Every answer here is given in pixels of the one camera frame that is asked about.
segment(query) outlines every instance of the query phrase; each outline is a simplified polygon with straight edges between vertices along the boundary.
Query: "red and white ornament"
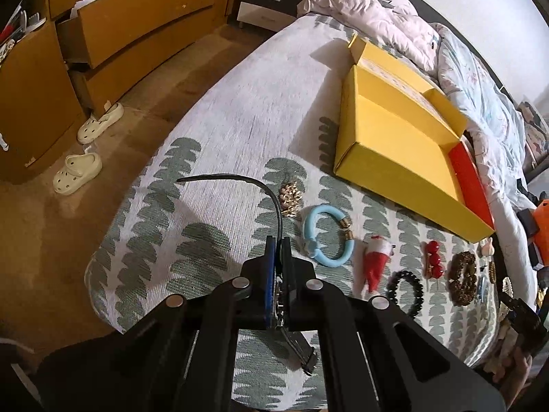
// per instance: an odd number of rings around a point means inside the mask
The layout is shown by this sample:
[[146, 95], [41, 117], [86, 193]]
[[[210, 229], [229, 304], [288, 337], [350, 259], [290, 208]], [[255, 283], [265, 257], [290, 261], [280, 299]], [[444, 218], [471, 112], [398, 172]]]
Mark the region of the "red and white ornament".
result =
[[389, 261], [394, 245], [380, 236], [372, 236], [362, 259], [363, 273], [368, 281], [368, 291], [377, 290], [385, 264]]

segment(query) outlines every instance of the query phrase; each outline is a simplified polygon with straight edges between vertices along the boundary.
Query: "wall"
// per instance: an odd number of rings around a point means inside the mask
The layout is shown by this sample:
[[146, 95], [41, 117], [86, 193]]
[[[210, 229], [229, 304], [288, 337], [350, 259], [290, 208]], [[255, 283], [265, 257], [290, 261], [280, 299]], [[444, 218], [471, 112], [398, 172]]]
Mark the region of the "wall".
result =
[[549, 26], [532, 0], [424, 0], [488, 62], [512, 97], [544, 100]]
[[545, 91], [534, 100], [534, 106], [544, 117], [545, 121], [549, 123], [549, 85], [545, 88]]

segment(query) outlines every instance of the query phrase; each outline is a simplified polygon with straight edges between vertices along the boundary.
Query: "gray patterned bedspread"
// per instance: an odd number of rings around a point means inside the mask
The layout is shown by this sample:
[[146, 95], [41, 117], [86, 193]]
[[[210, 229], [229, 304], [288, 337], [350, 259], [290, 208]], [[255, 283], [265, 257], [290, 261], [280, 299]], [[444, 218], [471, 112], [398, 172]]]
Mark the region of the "gray patterned bedspread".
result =
[[[341, 84], [351, 67], [347, 42], [354, 32], [329, 17], [302, 17], [260, 46], [185, 115], [134, 181], [87, 268], [86, 285], [102, 319], [124, 332], [171, 293], [207, 294], [237, 276], [243, 261], [262, 255], [265, 238], [275, 234], [273, 206], [257, 188], [227, 181], [174, 184], [189, 174], [244, 174], [276, 192], [296, 181], [304, 206], [330, 203], [345, 211], [360, 239], [352, 261], [339, 268], [316, 266], [316, 271], [346, 294], [353, 263], [361, 261], [364, 242], [373, 234], [396, 244], [381, 292], [393, 271], [422, 273], [424, 242], [440, 242], [443, 265], [455, 253], [477, 250], [476, 244], [333, 177]], [[284, 220], [296, 255], [300, 229], [298, 219]], [[317, 232], [323, 252], [337, 255], [341, 243], [335, 222], [320, 218]], [[412, 301], [410, 291], [403, 286], [399, 292], [404, 308]], [[417, 321], [474, 364], [496, 332], [493, 289], [487, 304], [466, 308], [452, 306], [443, 280], [429, 282], [427, 291]], [[318, 346], [316, 332], [305, 335]], [[262, 409], [324, 407], [322, 362], [307, 377], [280, 334], [241, 331], [233, 397]]]

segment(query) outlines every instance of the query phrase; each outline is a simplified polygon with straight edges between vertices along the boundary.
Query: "light blue bracelet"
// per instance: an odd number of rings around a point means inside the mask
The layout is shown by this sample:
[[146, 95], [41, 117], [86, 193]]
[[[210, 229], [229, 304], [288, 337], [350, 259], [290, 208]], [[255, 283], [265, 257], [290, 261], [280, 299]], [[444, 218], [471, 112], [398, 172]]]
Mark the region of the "light blue bracelet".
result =
[[[333, 216], [345, 230], [345, 249], [343, 254], [338, 259], [327, 258], [318, 247], [318, 243], [315, 237], [315, 225], [317, 216], [320, 213], [326, 213]], [[352, 232], [348, 229], [350, 221], [345, 217], [345, 214], [341, 212], [337, 207], [330, 206], [330, 204], [320, 204], [315, 206], [307, 215], [307, 218], [303, 222], [303, 239], [305, 240], [305, 252], [311, 259], [315, 259], [318, 263], [330, 268], [337, 268], [347, 262], [352, 255], [352, 250], [355, 248], [355, 240], [353, 239]]]

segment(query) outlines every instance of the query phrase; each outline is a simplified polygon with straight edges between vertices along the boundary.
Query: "white clog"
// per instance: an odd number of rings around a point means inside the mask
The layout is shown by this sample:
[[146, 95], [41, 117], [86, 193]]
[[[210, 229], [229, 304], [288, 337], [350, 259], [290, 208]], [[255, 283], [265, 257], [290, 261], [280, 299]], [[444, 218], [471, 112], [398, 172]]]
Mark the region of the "white clog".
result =
[[78, 142], [80, 144], [90, 144], [101, 135], [109, 126], [114, 124], [124, 114], [124, 107], [118, 102], [114, 104], [109, 111], [101, 116], [99, 120], [93, 115], [78, 130]]
[[61, 195], [70, 195], [97, 176], [102, 168], [97, 153], [69, 155], [65, 165], [53, 177], [53, 189]]

